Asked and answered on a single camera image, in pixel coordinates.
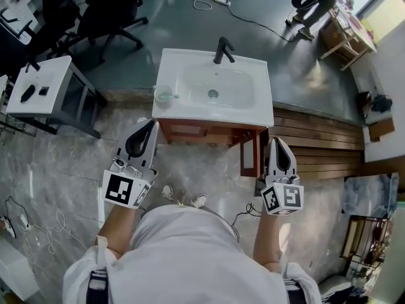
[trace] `black faucet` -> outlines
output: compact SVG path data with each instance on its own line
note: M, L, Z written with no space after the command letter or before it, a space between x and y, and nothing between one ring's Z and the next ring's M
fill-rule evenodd
M226 39L224 36L220 37L220 41L218 42L218 47L216 48L214 63L221 64L223 55L225 54L231 63L235 63L234 58L232 55L226 50L227 46L231 51L235 51L232 44Z

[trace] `wooden vanity cabinet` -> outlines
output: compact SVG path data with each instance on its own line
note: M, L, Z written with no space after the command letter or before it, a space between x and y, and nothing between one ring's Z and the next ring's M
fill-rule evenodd
M158 121L168 143L240 144L240 175L259 177L264 172L264 148L269 138L266 127L171 118Z

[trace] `open cabinet door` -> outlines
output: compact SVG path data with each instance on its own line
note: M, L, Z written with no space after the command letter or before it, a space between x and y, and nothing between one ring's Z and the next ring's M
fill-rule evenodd
M268 131L247 130L240 142L240 175L259 177L265 172L265 147Z

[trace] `black cable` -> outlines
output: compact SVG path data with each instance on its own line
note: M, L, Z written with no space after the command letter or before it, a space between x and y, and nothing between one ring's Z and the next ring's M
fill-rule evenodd
M253 217L260 217L261 216L261 212L259 212L257 209L255 209L255 207L253 206L253 202L250 202L250 203L246 204L246 211L245 212L240 212L240 213L236 214L235 220L231 224L231 228L234 230L235 235L236 235L236 240L238 240L238 242L239 242L240 237L239 237L239 232L235 227L235 223L236 223L236 220L238 219L239 215L245 215L245 214L249 214L250 216L253 216Z
M12 196L8 196L8 198L4 201L4 207L6 208L7 217L9 217L9 214L8 214L8 207L7 207L7 202L8 202L9 200L12 200L14 203L16 203L19 207L21 207L21 208L24 210L24 212L25 212L25 217L27 218L27 223L29 224L29 218L28 218L27 210L25 209L25 207L24 207L23 205L17 203L17 202L14 200L14 198L13 198Z
M234 16L236 19L242 20L242 21L247 22L247 23L253 23L253 24L257 25L257 26L260 26L260 27L263 27L263 28L265 28L265 29L268 29L270 32L272 32L272 33L275 34L276 36L279 36L279 38L285 40L285 41L288 42L288 43L294 42L294 39L296 38L296 36L294 35L294 32L292 31L291 28L288 28L288 29L289 29L290 32L291 32L292 39L287 39L287 38L281 36L281 35L280 35L278 32L276 32L275 30L271 29L270 27L267 27L267 26L265 26L265 25L262 25L261 23L258 23L258 22L254 22L254 21L252 21L252 20L247 20L247 19L244 19L244 18L242 18L242 17L239 17L239 16L235 15L234 13L232 13L232 11L230 11L229 6L227 6L227 8L228 8L229 13L230 13L232 16Z

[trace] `white wall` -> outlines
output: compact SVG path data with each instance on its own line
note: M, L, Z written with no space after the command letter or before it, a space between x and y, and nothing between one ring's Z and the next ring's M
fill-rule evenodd
M377 53L352 66L352 72L360 91L380 94L393 100L391 114L370 114L368 124L391 115L395 132L384 135L380 142L370 143L368 129L364 130L366 162L405 155L405 21L377 44Z
M394 217L392 239L382 264L380 275L371 297L380 303L396 304L405 291L405 209L398 209Z

